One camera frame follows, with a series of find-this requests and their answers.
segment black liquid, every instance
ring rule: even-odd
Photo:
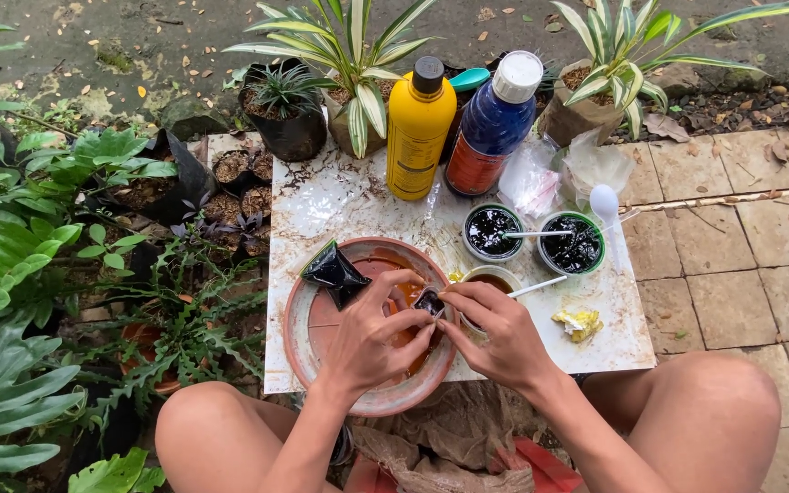
[[[547,257],[568,274],[591,270],[601,256],[601,237],[593,225],[580,216],[565,214],[543,227],[544,231],[574,231],[573,234],[548,236],[541,239]]]
[[[337,309],[340,310],[371,282],[369,277],[361,275],[355,265],[345,258],[334,240],[329,241],[316,253],[310,263],[300,271],[300,276],[309,283],[327,289]]]
[[[520,228],[516,218],[499,207],[477,210],[465,224],[471,246],[496,259],[508,257],[522,246],[522,238],[502,238],[502,232],[520,232]]]
[[[436,292],[429,289],[424,291],[422,296],[413,302],[413,308],[424,309],[433,317],[436,317],[438,313],[446,309],[446,305],[437,297]]]

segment plastic bag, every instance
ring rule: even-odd
[[[526,140],[510,155],[498,181],[498,197],[523,218],[538,219],[555,205],[559,173],[550,170],[556,142],[544,134],[541,140]]]
[[[355,265],[345,258],[335,240],[328,241],[316,253],[300,271],[300,276],[308,283],[325,288],[339,310],[371,282],[369,277],[361,275]]]
[[[562,195],[577,207],[589,207],[589,194],[596,185],[608,185],[619,194],[626,188],[635,160],[614,146],[597,147],[599,128],[572,140],[562,160]]]

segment brown paper pot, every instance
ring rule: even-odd
[[[332,70],[328,73],[328,76],[333,77],[336,74],[337,73]],[[322,97],[324,98],[324,105],[328,107],[328,131],[331,132],[331,136],[334,138],[334,141],[337,142],[337,146],[339,146],[343,152],[349,154],[353,158],[357,157],[355,155],[355,151],[352,149],[352,137],[349,136],[348,115],[346,115],[345,112],[343,112],[343,114],[339,114],[340,110],[343,109],[343,106],[340,103],[334,101],[331,96],[328,95],[328,91],[326,89],[322,89]],[[388,112],[389,104],[386,103],[387,115]],[[373,129],[372,125],[367,124],[367,151],[364,152],[364,157],[368,157],[374,152],[379,151],[385,147],[388,142],[388,139],[379,137],[379,134],[376,133],[376,130]]]
[[[541,136],[546,132],[562,147],[571,145],[571,141],[585,131],[601,127],[598,145],[600,146],[610,137],[622,121],[622,110],[613,105],[598,106],[588,99],[565,106],[573,92],[565,87],[562,77],[566,73],[578,68],[589,67],[589,60],[583,59],[562,69],[559,80],[556,81],[553,98],[543,109],[541,119],[537,123],[537,133]]]

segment person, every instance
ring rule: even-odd
[[[176,392],[159,413],[156,446],[175,493],[333,493],[324,481],[343,420],[368,389],[402,374],[435,330],[406,309],[400,283],[381,274],[343,312],[328,357],[299,415],[247,398],[226,383]],[[389,317],[388,299],[399,310]],[[522,394],[578,466],[586,493],[756,493],[773,459],[781,420],[772,379],[718,353],[686,353],[650,370],[589,376],[582,389],[543,348],[529,312],[484,283],[456,283],[440,299],[489,335],[476,346],[455,325],[437,328],[472,369]],[[422,327],[400,349],[389,337]],[[627,439],[615,431],[629,433]]]

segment white bottle cap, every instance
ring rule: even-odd
[[[533,53],[509,52],[498,65],[492,90],[505,102],[519,105],[535,95],[542,77],[543,64]]]

